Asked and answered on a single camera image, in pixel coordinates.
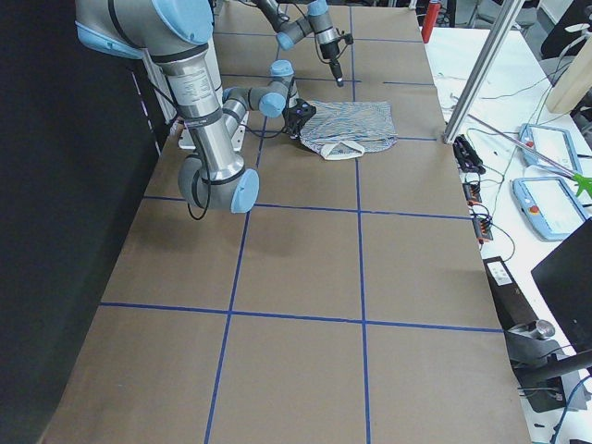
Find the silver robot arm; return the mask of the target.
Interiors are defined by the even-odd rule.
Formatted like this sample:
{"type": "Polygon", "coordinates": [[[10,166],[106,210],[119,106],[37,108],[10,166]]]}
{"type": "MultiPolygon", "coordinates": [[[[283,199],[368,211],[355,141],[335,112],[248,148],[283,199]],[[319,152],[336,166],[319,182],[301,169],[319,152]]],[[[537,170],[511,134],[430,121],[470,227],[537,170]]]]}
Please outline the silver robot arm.
{"type": "Polygon", "coordinates": [[[317,57],[329,66],[337,85],[344,86],[339,60],[345,48],[353,45],[353,36],[334,26],[326,1],[312,1],[307,5],[306,12],[294,4],[302,15],[295,20],[291,20],[286,13],[280,11],[277,1],[256,0],[253,3],[272,26],[282,50],[289,51],[305,37],[313,35],[317,57]]]}
{"type": "Polygon", "coordinates": [[[260,180],[231,140],[246,112],[283,117],[283,129],[292,137],[315,114],[315,107],[297,94],[287,60],[272,64],[272,80],[265,87],[217,93],[217,72],[206,62],[214,30],[206,1],[79,1],[76,25],[86,47],[129,59],[149,55],[161,68],[195,145],[178,178],[189,206],[233,214],[253,208],[260,180]]]}

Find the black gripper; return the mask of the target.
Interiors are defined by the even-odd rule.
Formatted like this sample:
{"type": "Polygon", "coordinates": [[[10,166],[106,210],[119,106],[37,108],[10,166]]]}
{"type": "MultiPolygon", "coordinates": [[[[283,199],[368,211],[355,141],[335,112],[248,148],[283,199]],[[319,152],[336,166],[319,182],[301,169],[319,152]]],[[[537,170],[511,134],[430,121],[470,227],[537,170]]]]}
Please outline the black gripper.
{"type": "Polygon", "coordinates": [[[320,58],[324,63],[329,63],[329,68],[335,82],[341,88],[343,86],[343,74],[340,62],[338,61],[341,52],[339,49],[340,42],[345,42],[346,45],[352,45],[352,34],[340,31],[337,28],[327,28],[318,33],[320,58]]]}
{"type": "Polygon", "coordinates": [[[302,98],[297,98],[295,105],[284,110],[284,130],[290,138],[297,140],[301,137],[304,125],[316,114],[316,107],[302,98]]]}

